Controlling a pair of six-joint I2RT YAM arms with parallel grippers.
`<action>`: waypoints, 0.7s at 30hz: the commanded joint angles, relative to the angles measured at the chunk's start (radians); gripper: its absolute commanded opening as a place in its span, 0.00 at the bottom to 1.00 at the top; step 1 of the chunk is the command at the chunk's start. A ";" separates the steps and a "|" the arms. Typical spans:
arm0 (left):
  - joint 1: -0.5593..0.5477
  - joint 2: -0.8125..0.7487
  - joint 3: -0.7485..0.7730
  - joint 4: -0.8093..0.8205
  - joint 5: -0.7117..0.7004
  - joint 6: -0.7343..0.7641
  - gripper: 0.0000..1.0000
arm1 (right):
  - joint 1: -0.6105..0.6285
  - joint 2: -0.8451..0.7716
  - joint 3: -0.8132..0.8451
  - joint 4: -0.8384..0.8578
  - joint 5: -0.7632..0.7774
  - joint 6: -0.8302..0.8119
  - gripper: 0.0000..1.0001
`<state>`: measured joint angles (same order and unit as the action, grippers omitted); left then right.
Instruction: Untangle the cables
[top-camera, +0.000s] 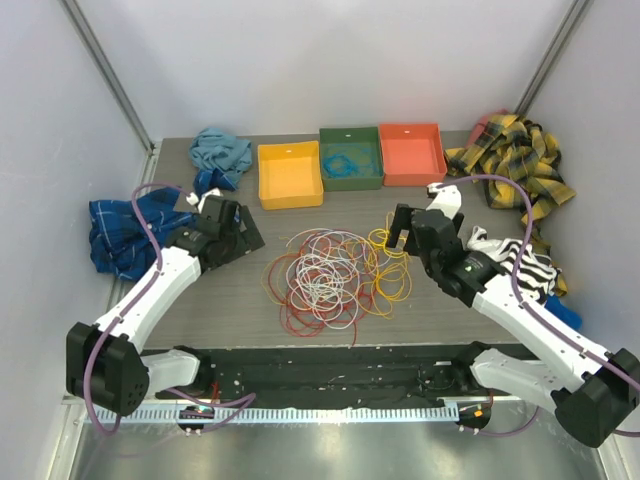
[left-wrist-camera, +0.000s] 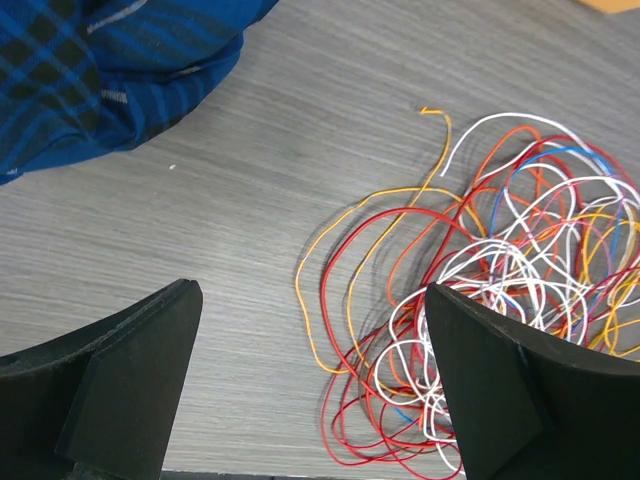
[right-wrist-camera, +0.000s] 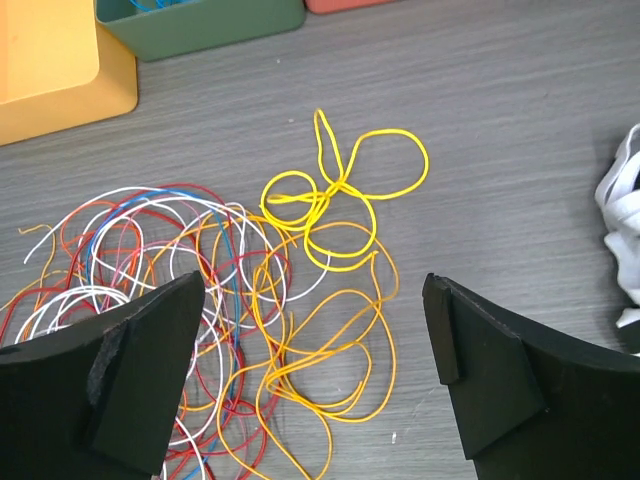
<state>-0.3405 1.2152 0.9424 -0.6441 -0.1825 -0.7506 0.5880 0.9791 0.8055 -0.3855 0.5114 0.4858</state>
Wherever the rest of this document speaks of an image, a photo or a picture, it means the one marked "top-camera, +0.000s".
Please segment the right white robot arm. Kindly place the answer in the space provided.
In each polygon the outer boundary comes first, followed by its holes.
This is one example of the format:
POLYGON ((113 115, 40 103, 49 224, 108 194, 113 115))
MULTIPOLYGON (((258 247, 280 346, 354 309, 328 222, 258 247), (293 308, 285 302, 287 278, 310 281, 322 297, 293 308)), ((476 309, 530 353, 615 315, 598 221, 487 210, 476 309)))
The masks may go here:
POLYGON ((458 237, 464 216, 456 207, 398 204, 387 244, 408 233, 406 253, 420 258, 445 294, 490 318, 532 352, 539 364, 508 357, 479 342, 451 380, 465 395, 481 388, 517 396, 552 413, 575 440, 600 447, 639 405, 639 360, 586 339, 537 302, 513 291, 507 271, 486 254, 467 251, 458 237))

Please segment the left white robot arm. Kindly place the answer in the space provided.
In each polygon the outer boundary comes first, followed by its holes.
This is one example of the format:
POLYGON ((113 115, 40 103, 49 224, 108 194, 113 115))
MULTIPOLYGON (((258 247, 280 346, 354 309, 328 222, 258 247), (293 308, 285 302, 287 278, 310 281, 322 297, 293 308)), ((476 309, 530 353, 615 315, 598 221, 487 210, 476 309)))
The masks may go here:
POLYGON ((122 417, 172 388, 205 397, 215 380, 209 355, 177 346, 146 355, 150 334, 171 305, 203 274, 264 246, 250 209, 208 196, 195 222, 170 234, 160 257, 125 297, 93 324, 76 323, 66 337, 66 389, 86 404, 122 417))

